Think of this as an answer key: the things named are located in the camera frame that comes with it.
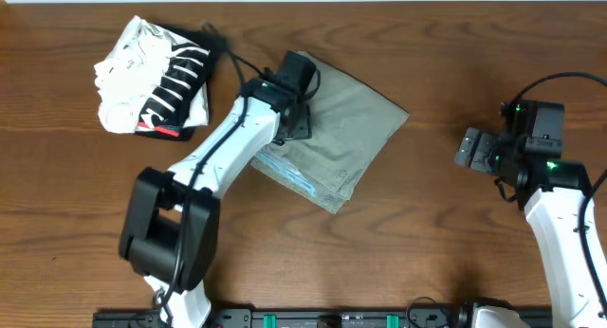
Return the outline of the khaki green shorts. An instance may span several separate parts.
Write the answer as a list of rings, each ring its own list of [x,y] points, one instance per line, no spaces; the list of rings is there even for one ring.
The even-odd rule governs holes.
[[[321,71],[320,89],[307,102],[312,137],[268,144],[250,165],[335,214],[409,113],[365,83],[300,54]]]

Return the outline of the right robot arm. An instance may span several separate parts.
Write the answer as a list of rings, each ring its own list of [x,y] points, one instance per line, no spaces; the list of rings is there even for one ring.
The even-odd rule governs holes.
[[[554,132],[540,135],[468,128],[455,163],[492,176],[514,191],[504,201],[524,214],[541,253],[556,327],[606,324],[606,257],[594,215],[594,194],[585,167],[561,159]]]

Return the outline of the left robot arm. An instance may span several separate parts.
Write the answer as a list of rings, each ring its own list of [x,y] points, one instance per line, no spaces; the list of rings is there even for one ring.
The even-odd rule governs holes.
[[[154,290],[162,327],[201,327],[211,311],[203,279],[214,259],[220,200],[264,146],[311,136],[310,81],[254,78],[190,155],[163,173],[144,169],[132,190],[119,255]]]

